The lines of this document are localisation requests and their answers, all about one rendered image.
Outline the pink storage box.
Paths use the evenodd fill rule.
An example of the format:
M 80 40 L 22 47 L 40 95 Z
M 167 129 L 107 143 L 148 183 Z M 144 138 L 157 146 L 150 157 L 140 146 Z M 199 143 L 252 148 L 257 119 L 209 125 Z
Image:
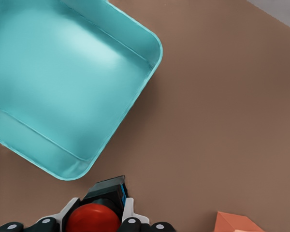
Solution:
M 265 232 L 246 216 L 217 212 L 214 232 Z

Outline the red push button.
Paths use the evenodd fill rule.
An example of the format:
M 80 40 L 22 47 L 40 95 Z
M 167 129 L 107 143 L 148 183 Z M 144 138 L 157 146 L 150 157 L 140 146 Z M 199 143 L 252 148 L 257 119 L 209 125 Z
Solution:
M 125 176 L 97 182 L 72 210 L 64 232 L 116 232 L 127 197 Z

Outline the blue storage box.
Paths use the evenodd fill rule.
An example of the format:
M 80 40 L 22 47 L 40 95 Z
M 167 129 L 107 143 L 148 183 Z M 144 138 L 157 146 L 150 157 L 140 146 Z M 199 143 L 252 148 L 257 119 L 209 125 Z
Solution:
M 163 56 L 108 0 L 0 0 L 0 144 L 65 181 L 85 175 Z

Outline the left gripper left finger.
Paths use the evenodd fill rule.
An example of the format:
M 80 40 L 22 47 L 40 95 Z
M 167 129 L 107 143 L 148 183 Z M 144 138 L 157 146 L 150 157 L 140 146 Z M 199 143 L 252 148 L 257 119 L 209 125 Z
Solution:
M 0 226 L 0 232 L 64 232 L 69 216 L 79 205 L 80 199 L 72 198 L 59 213 L 45 216 L 29 227 L 20 222 L 8 222 Z

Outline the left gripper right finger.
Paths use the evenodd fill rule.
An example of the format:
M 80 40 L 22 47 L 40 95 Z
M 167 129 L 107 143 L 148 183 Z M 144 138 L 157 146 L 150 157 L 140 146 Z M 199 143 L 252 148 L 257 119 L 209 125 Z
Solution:
M 134 212 L 134 199 L 127 198 L 117 232 L 176 232 L 176 229 L 164 221 L 150 224 L 148 217 Z

